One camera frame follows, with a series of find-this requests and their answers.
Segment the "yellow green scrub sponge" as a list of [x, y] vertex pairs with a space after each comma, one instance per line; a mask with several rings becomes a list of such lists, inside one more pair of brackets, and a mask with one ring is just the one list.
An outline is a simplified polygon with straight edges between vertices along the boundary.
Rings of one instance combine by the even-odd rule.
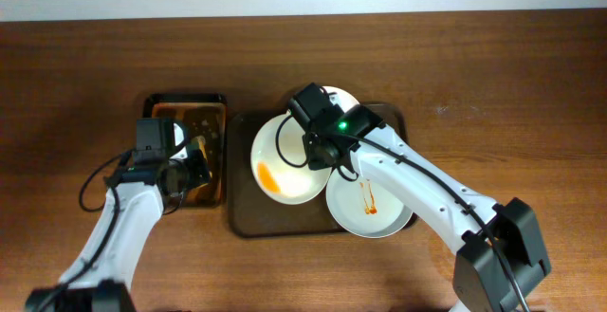
[[189, 157], [198, 157], [201, 160], [208, 161], [206, 152], [206, 140], [203, 136], [193, 137], [189, 144]]

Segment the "white plate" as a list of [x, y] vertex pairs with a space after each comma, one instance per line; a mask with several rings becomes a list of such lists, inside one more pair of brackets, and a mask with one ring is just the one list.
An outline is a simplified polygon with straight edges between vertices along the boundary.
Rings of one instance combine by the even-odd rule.
[[304, 130], [284, 113], [271, 118], [257, 132], [250, 151], [250, 166], [260, 189], [272, 200], [299, 205], [315, 198], [332, 170], [310, 170], [304, 164]]

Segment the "pink plate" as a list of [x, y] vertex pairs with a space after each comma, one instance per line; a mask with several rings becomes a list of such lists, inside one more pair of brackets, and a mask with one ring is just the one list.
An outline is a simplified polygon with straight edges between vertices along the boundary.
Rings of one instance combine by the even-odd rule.
[[331, 103], [338, 105], [343, 112], [347, 112], [353, 107], [359, 105], [359, 101], [353, 95], [343, 89], [334, 86], [323, 86], [322, 89], [327, 92]]

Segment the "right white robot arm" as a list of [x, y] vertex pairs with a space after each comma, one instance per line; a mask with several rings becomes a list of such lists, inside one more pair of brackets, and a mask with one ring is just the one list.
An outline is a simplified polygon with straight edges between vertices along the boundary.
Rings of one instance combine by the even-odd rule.
[[455, 256], [455, 310], [529, 310], [526, 297], [551, 271], [540, 224], [519, 198], [502, 205], [458, 182], [414, 151], [369, 107], [346, 108], [311, 83], [288, 101], [303, 129], [305, 166], [346, 168], [393, 194]]

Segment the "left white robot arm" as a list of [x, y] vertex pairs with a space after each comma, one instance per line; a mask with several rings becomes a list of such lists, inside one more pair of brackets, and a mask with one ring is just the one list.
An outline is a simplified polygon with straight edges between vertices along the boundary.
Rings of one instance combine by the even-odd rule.
[[27, 311], [134, 310], [130, 289], [150, 232], [212, 180], [204, 148], [183, 122], [139, 119], [136, 132], [136, 146], [112, 159], [101, 216], [79, 257], [56, 285], [30, 293]]

